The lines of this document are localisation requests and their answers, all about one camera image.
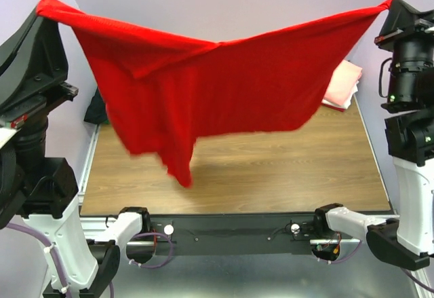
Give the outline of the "red t shirt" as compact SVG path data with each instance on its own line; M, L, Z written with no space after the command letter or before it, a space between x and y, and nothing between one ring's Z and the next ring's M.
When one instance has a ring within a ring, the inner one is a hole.
M333 72L390 1L245 39L213 42L40 0L72 28L108 119L132 155L157 154L180 185L201 137L283 132L318 110Z

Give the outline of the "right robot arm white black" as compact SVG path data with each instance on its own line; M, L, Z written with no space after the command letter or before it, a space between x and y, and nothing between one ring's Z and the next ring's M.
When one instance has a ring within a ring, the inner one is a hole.
M399 217L329 204L315 210L309 229L319 237L340 232L364 240L380 261L416 271L433 258L433 11L392 0L374 42L392 53L382 108L392 115L384 122L399 183Z

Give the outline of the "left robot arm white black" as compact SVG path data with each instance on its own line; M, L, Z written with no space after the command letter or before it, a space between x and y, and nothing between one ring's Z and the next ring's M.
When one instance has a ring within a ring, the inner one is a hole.
M1 226L40 241L51 273L44 297L101 297L112 289L121 252L151 228L145 208L124 208L100 235L87 239L79 217L79 188L63 157L45 154L48 115L78 90L58 24L30 13L1 45Z

